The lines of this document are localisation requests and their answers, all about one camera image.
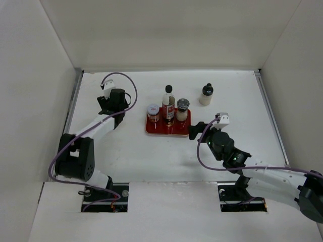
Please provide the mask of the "clear top salt grinder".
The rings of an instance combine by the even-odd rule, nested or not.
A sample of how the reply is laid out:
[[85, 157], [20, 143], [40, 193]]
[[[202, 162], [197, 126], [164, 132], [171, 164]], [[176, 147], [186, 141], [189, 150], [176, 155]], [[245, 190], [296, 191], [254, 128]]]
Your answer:
[[189, 105], [190, 105], [189, 100], [185, 98], [180, 98], [177, 101], [176, 119], [178, 121], [183, 122], [187, 119]]

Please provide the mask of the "black top sugar shaker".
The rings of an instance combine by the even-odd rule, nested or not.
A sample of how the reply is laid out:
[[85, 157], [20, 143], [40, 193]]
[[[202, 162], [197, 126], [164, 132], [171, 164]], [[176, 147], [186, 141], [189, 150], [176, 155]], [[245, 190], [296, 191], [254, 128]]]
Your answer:
[[203, 86], [201, 95], [199, 98], [199, 103], [205, 106], [209, 105], [212, 100], [213, 92], [214, 92], [214, 89], [211, 83], [207, 83], [205, 86]]

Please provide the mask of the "small white lid jar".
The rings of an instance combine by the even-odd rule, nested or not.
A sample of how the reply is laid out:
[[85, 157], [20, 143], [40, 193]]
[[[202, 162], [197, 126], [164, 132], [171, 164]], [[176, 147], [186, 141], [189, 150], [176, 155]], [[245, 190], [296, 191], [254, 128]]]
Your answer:
[[159, 106], [157, 104], [150, 104], [147, 108], [148, 120], [151, 123], [159, 121]]

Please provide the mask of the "soy sauce bottle black cap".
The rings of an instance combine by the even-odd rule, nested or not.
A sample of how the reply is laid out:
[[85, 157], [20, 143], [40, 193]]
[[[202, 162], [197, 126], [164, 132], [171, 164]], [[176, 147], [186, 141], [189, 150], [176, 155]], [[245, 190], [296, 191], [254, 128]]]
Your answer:
[[168, 127], [174, 124], [175, 97], [172, 91], [173, 87], [171, 85], [166, 85], [165, 94], [162, 98], [163, 120], [166, 123], [166, 126]]

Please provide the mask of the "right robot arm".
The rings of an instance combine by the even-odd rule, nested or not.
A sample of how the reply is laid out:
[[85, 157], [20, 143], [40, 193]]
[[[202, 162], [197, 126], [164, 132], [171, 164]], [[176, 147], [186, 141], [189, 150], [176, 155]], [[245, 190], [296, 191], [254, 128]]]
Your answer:
[[308, 219], [322, 223], [322, 174], [315, 170], [276, 167], [256, 160], [251, 154], [235, 147], [234, 140], [221, 129], [199, 122], [189, 126], [189, 139], [198, 134], [198, 144], [205, 143], [221, 168], [202, 166], [213, 171], [228, 171], [238, 174], [234, 186], [239, 199], [261, 197], [289, 205]]

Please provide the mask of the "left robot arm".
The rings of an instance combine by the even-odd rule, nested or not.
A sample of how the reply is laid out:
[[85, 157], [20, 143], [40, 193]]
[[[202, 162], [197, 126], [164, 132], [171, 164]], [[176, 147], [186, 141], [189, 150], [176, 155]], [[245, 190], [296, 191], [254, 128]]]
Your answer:
[[113, 196], [113, 180], [95, 168], [95, 145], [123, 121], [124, 110], [129, 104], [125, 90], [119, 88], [112, 89], [109, 97], [98, 97], [97, 101], [101, 111], [88, 126], [75, 134], [61, 136], [61, 154], [54, 168], [57, 176], [96, 187], [96, 195], [102, 201], [108, 201]]

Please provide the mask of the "red rectangular tray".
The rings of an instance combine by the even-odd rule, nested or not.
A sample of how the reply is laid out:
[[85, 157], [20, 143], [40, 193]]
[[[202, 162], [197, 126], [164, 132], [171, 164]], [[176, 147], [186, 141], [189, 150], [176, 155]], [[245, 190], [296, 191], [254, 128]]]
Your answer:
[[191, 111], [188, 110], [187, 113], [188, 116], [183, 122], [178, 121], [175, 116], [172, 126], [167, 126], [161, 117], [157, 122], [153, 123], [147, 115], [145, 130], [150, 135], [187, 137], [189, 136], [188, 127], [191, 125]]

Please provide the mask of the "left aluminium frame rail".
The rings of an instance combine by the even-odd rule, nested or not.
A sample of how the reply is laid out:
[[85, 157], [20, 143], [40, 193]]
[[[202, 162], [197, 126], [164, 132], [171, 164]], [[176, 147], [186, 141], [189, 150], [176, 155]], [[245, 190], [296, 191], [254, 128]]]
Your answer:
[[75, 78], [75, 81], [74, 81], [74, 86], [73, 86], [70, 102], [69, 102], [69, 105], [68, 105], [67, 115], [66, 115], [66, 119], [65, 119], [62, 134], [68, 132], [69, 129], [70, 129], [71, 121], [72, 121], [72, 117], [73, 117], [73, 113], [74, 113], [75, 105], [76, 105], [76, 101], [77, 101], [77, 97], [78, 97], [79, 90], [80, 90], [80, 85], [81, 85], [83, 74], [84, 74], [84, 70], [81, 69], [81, 68], [75, 68], [75, 72], [76, 72], [76, 78]]

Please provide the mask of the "aluminium frame rail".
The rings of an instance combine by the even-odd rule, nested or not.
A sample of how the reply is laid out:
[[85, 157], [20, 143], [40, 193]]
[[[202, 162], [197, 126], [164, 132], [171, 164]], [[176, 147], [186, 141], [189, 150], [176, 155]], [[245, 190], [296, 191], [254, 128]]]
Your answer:
[[282, 137], [281, 137], [281, 134], [280, 134], [280, 131], [279, 131], [279, 128], [278, 128], [278, 125], [277, 125], [277, 122], [276, 122], [276, 119], [275, 119], [275, 116], [274, 116], [274, 113], [273, 113], [273, 110], [272, 110], [268, 95], [266, 93], [264, 83], [263, 83], [263, 79], [262, 79], [262, 75], [261, 75], [261, 69], [255, 70], [254, 74], [255, 74], [255, 77], [256, 77], [256, 80], [257, 80], [257, 83], [258, 83], [258, 86], [259, 86], [259, 89], [260, 89], [260, 92], [261, 92], [265, 107], [266, 107], [268, 117], [269, 117], [270, 122], [271, 122], [272, 129], [274, 131], [275, 139], [276, 139], [276, 141], [277, 141], [277, 143], [278, 143], [278, 145], [280, 147], [280, 151], [281, 151], [281, 153], [282, 153], [282, 155], [284, 157], [285, 167], [290, 167], [290, 162], [289, 162], [289, 159], [288, 159], [288, 156], [287, 156], [287, 153], [286, 153], [283, 141], [282, 141]]
[[67, 115], [66, 115], [66, 119], [65, 119], [62, 134], [68, 132], [69, 129], [70, 129], [71, 121], [72, 121], [72, 117], [73, 117], [73, 113], [74, 113], [75, 105], [76, 105], [76, 101], [77, 101], [77, 97], [78, 97], [79, 90], [80, 90], [80, 85], [81, 85], [83, 74], [84, 74], [84, 70], [81, 69], [81, 68], [75, 68], [75, 72], [76, 72], [76, 78], [75, 78], [75, 81], [74, 81], [74, 86], [73, 86], [70, 102], [69, 102], [69, 105], [68, 105]]

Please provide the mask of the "right aluminium frame rail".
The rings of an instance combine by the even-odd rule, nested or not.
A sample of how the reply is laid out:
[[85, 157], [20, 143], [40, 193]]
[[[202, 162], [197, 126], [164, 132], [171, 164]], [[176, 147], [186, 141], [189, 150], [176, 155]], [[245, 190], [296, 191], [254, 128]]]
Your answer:
[[255, 74], [255, 77], [256, 77], [256, 80], [257, 80], [257, 83], [258, 83], [258, 86], [259, 86], [259, 89], [260, 89], [260, 92], [261, 92], [265, 107], [266, 107], [268, 117], [269, 117], [270, 122], [271, 122], [272, 129], [274, 131], [275, 139], [276, 139], [276, 141], [277, 141], [277, 143], [278, 143], [278, 145], [280, 147], [280, 151], [281, 151], [281, 153], [282, 153], [282, 155], [284, 157], [285, 167], [290, 167], [290, 162], [289, 162], [289, 159], [288, 159], [288, 156], [287, 156], [287, 153], [286, 153], [283, 141], [282, 141], [282, 137], [281, 137], [281, 134], [280, 134], [280, 131], [279, 131], [279, 128], [278, 128], [278, 125], [277, 125], [277, 122], [276, 122], [276, 119], [275, 119], [275, 116], [274, 116], [274, 113], [273, 113], [273, 110], [272, 110], [268, 95], [266, 93], [264, 83], [263, 83], [263, 79], [262, 79], [262, 75], [261, 75], [261, 69], [255, 70], [254, 74]]

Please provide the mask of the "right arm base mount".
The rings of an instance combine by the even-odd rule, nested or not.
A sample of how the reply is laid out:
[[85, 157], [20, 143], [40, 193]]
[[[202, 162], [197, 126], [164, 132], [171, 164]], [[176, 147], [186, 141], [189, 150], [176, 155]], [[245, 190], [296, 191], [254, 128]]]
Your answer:
[[267, 212], [265, 199], [247, 192], [248, 182], [249, 178], [240, 177], [237, 181], [217, 184], [222, 212]]

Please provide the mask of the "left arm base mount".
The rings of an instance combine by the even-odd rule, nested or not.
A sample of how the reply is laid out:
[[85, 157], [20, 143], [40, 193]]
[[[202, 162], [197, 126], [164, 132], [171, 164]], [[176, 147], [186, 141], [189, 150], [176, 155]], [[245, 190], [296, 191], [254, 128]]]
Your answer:
[[79, 191], [82, 196], [81, 212], [83, 213], [124, 213], [128, 211], [129, 183], [114, 183], [112, 190], [117, 195], [85, 187]]

